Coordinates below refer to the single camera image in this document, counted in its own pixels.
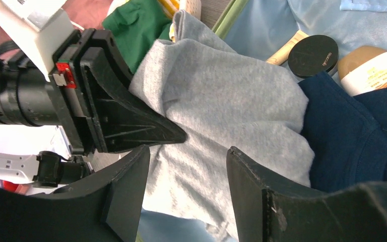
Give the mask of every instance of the black jar lid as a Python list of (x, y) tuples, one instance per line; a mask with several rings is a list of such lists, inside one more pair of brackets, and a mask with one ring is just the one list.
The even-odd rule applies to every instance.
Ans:
[(300, 40), (288, 55), (288, 66), (300, 78), (330, 72), (338, 63), (336, 42), (325, 35), (312, 35)]

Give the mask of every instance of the black plastic bracket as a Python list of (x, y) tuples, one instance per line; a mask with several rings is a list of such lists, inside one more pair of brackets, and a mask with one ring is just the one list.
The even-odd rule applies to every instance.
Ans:
[(261, 166), (236, 147), (226, 166), (240, 242), (387, 241), (387, 183), (327, 194)]
[[(48, 92), (73, 154), (87, 155), (92, 144), (98, 152), (122, 153), (139, 145), (186, 140), (180, 127), (128, 91), (133, 76), (110, 31), (88, 29), (74, 43), (76, 37), (67, 41), (64, 52), (59, 50), (58, 58), (69, 63), (76, 88), (54, 83)], [(49, 75), (52, 80), (55, 73)]]

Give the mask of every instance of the green cloth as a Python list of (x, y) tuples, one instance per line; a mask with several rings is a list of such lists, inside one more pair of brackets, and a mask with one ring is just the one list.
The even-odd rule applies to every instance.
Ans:
[(136, 237), (136, 242), (143, 242), (142, 237), (140, 236), (140, 233), (137, 231), (137, 237)]
[(157, 0), (130, 0), (103, 21), (133, 74), (156, 39), (170, 40), (170, 25)]

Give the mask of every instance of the white bracket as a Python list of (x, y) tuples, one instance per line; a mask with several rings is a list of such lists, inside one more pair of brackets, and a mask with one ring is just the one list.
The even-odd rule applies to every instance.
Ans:
[(63, 9), (50, 17), (40, 32), (32, 28), (22, 18), (14, 14), (0, 1), (0, 26), (19, 46), (27, 57), (44, 74), (49, 82), (48, 74), (54, 68), (52, 55), (74, 30), (72, 23)]
[(1, 0), (37, 32), (41, 31), (66, 0)]
[(14, 184), (28, 184), (38, 174), (36, 155), (9, 155), (0, 153), (0, 179)]

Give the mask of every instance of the black cylindrical motor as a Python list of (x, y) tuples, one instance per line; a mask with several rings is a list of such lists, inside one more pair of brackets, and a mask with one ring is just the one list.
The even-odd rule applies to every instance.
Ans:
[(46, 91), (44, 75), (35, 66), (0, 73), (0, 124), (59, 125)]

